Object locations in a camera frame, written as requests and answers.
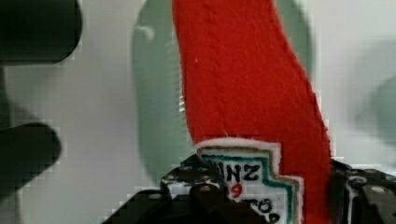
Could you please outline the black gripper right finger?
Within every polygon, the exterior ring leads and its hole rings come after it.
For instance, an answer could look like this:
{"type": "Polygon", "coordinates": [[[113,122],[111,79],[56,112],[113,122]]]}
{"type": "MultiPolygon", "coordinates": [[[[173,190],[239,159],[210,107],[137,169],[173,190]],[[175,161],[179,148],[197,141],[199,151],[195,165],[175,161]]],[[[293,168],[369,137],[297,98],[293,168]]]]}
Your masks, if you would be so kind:
{"type": "Polygon", "coordinates": [[[332,224],[396,224],[396,177],[332,160],[332,224]]]}

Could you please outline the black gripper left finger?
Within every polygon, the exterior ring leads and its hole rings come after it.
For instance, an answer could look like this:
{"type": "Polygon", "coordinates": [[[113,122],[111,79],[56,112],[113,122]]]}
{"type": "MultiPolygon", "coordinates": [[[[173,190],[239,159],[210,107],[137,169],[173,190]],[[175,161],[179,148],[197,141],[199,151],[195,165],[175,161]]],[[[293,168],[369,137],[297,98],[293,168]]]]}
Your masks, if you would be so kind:
{"type": "Polygon", "coordinates": [[[198,155],[137,192],[102,224],[268,224],[250,204],[233,202],[215,170],[198,155]]]}

